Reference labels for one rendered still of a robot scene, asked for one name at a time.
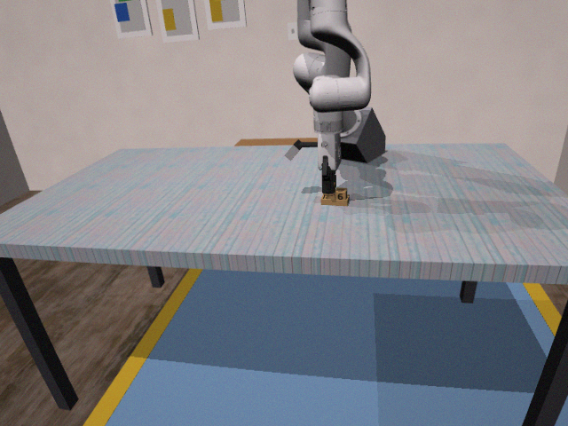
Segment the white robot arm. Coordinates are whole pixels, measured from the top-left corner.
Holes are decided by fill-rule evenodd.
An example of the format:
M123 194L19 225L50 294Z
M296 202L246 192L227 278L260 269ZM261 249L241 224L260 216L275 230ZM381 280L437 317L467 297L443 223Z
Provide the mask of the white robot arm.
M314 130L343 129L341 138L347 138L359 129L359 110L371 99L370 64L362 44L351 33L347 0L297 0L297 35L302 46L325 53L303 53L293 66L296 81L309 94ZM357 77L350 77L351 58ZM326 78L332 80L319 80Z

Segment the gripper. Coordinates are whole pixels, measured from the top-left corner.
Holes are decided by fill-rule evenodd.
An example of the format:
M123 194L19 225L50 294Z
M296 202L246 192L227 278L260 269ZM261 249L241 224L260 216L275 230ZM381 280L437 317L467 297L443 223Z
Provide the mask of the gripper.
M323 193L334 193L334 182L336 187L336 175L334 174L342 160L340 137L340 132L342 131L314 131L318 133L318 167L319 170L322 170ZM327 143L327 145L324 146L324 143Z

